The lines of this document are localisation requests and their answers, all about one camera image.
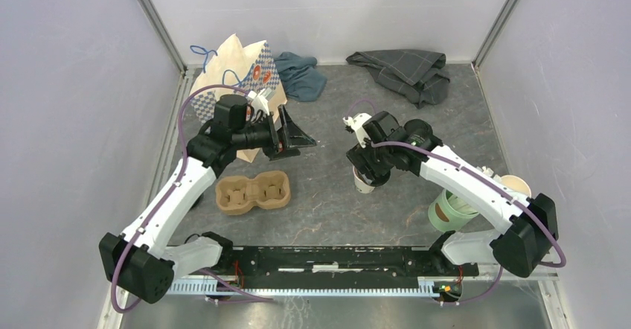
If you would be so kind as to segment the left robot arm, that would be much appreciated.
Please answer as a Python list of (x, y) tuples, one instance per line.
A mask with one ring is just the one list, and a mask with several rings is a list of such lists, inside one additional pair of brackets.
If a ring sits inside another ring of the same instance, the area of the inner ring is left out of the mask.
[(297, 156), (317, 142), (290, 118), (283, 105), (274, 115), (249, 122), (250, 104), (243, 95), (223, 95), (212, 118), (186, 145), (167, 184), (147, 208), (120, 234), (107, 233), (99, 242), (100, 256), (111, 294), (122, 288), (153, 304), (181, 277), (210, 269), (228, 273), (234, 265), (226, 242), (203, 235), (192, 242), (169, 246), (177, 226), (194, 203), (237, 158), (240, 150), (262, 149), (271, 160)]

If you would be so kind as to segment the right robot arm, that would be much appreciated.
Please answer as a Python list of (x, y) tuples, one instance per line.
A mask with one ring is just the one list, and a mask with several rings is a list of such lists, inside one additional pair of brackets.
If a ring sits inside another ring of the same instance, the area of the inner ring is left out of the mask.
[(429, 256), (435, 273), (449, 275), (466, 263), (497, 263), (527, 278), (537, 266), (567, 264), (552, 198), (543, 193), (530, 197), (497, 182), (458, 156), (420, 119), (401, 125), (381, 111), (347, 115), (342, 121), (357, 139), (346, 156), (366, 185), (384, 185), (393, 169), (408, 171), (462, 199), (492, 226), (488, 231), (450, 231)]

